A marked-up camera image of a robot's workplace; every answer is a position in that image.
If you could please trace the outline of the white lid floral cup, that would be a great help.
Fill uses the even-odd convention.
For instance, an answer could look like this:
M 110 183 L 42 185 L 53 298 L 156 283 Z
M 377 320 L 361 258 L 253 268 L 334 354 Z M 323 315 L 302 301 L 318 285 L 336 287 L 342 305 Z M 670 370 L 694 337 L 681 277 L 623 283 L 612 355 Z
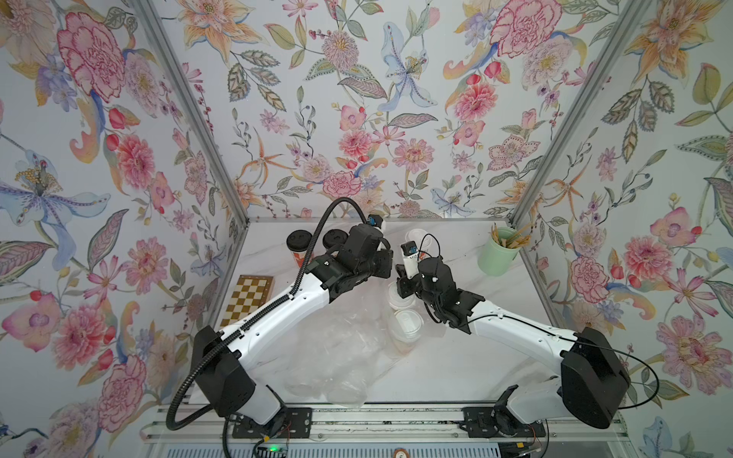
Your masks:
M 387 303 L 395 312 L 412 309 L 415 307 L 416 297 L 402 298 L 398 292 L 397 283 L 392 282 L 387 288 Z

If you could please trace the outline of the white lid beige cup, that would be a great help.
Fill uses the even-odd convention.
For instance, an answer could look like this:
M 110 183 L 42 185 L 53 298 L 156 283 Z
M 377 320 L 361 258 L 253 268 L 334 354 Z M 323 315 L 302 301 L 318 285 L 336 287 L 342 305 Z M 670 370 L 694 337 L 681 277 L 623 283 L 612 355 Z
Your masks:
M 393 313 L 387 328 L 395 348 L 401 353 L 412 351 L 422 337 L 423 325 L 421 315 L 412 309 Z

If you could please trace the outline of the clear plastic carrier bag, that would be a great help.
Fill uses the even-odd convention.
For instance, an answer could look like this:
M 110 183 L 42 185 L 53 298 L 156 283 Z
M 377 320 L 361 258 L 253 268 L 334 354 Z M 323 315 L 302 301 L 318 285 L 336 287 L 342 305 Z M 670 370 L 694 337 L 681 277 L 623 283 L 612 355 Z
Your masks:
M 370 280 L 366 288 L 364 306 L 374 321 L 376 366 L 387 372 L 425 345 L 429 328 L 417 298 L 402 298 L 395 281 Z

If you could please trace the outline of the clear plastic bag pile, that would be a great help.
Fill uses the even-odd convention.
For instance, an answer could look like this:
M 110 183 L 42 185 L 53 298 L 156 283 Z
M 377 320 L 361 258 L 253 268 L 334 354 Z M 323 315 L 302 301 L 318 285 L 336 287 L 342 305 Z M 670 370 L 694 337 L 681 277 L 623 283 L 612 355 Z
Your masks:
M 270 380 L 297 401 L 360 408 L 403 358 L 387 332 L 385 307 L 341 299 L 297 324 L 271 350 Z

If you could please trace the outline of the white lid red back cup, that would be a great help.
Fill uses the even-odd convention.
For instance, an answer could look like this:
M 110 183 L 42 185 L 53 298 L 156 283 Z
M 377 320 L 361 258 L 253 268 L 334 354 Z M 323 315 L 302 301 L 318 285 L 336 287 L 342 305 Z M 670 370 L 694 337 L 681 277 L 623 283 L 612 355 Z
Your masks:
M 424 229 L 416 228 L 407 232 L 405 242 L 414 242 L 418 250 L 419 259 L 423 260 L 429 257 L 429 250 L 433 245 L 433 237 L 428 235 Z

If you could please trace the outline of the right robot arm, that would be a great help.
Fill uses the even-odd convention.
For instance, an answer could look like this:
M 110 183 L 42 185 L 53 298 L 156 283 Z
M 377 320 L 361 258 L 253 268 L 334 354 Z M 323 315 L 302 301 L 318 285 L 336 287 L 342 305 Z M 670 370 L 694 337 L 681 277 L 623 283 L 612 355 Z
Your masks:
M 440 324 L 507 345 L 552 370 L 544 382 L 511 385 L 502 392 L 490 411 L 496 431 L 513 434 L 559 418 L 574 418 L 594 429 L 610 427 L 630 377 L 602 333 L 546 326 L 507 311 L 457 287 L 441 258 L 406 260 L 395 270 L 398 294 L 422 301 Z

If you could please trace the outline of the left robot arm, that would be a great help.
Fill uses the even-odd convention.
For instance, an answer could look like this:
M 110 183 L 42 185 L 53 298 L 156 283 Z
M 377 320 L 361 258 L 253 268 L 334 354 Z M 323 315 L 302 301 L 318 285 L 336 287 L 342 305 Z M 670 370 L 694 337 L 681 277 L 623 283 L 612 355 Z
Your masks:
M 207 401 L 206 410 L 221 418 L 239 414 L 265 426 L 284 410 L 284 403 L 248 371 L 269 345 L 296 324 L 356 286 L 391 276 L 392 250 L 384 239 L 383 221 L 372 216 L 349 230 L 346 242 L 333 246 L 305 267 L 297 290 L 283 293 L 280 305 L 267 303 L 245 319 L 216 331 L 206 326 L 194 339 L 191 368 L 202 370 L 194 382 Z

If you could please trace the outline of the black lid red cup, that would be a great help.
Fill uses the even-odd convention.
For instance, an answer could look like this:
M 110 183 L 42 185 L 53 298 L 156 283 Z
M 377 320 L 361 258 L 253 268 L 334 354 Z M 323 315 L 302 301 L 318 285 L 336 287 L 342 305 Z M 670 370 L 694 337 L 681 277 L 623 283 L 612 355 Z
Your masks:
M 349 234 L 347 234 L 346 231 L 341 229 L 331 229 L 330 231 L 326 232 L 322 238 L 322 244 L 326 250 L 330 250 L 331 248 L 334 248 L 337 245 L 343 245 L 347 241 L 347 237 Z
M 307 249 L 311 241 L 312 234 L 304 229 L 295 230 L 287 236 L 286 246 L 298 267 L 310 261 L 311 255 L 307 255 Z

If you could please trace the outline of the green cup holder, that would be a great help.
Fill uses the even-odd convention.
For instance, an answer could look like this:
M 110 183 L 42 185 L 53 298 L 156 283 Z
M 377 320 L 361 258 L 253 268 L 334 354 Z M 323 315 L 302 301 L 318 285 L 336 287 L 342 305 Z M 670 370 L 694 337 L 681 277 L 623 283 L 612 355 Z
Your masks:
M 499 247 L 491 240 L 490 233 L 489 240 L 479 255 L 478 267 L 489 277 L 500 277 L 508 272 L 518 252 L 519 249 L 511 250 Z

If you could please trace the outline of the wooden stir sticks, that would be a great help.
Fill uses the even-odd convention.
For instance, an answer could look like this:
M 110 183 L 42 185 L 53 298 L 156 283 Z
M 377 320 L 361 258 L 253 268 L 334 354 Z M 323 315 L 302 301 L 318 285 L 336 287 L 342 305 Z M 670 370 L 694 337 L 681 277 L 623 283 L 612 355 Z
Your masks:
M 525 224 L 519 229 L 512 227 L 492 227 L 491 240 L 501 248 L 519 249 L 528 245 L 532 237 L 532 225 Z

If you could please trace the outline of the wooden chessboard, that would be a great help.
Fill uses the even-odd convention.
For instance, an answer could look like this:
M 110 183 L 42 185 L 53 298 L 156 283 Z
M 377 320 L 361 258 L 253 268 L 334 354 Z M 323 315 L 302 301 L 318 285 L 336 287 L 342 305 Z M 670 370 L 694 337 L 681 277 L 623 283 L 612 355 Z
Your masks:
M 235 324 L 265 305 L 273 288 L 271 276 L 240 275 L 234 282 L 229 299 L 223 306 L 218 326 Z

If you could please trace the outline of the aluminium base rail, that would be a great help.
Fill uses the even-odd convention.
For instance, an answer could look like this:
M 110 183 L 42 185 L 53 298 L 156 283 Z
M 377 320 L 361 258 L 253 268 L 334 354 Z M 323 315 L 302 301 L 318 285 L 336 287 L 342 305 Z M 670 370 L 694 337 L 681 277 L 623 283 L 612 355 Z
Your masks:
M 487 403 L 469 404 L 375 404 L 362 408 L 299 404 L 309 408 L 306 420 L 287 421 L 289 431 L 283 431 L 274 439 L 313 443 L 337 442 L 458 442 L 467 441 L 468 416 L 465 410 L 480 412 L 491 409 Z M 221 442 L 223 419 L 209 412 L 196 422 L 179 431 L 170 431 L 164 423 L 166 411 L 161 408 L 150 426 L 141 431 L 145 444 L 168 442 L 217 443 Z

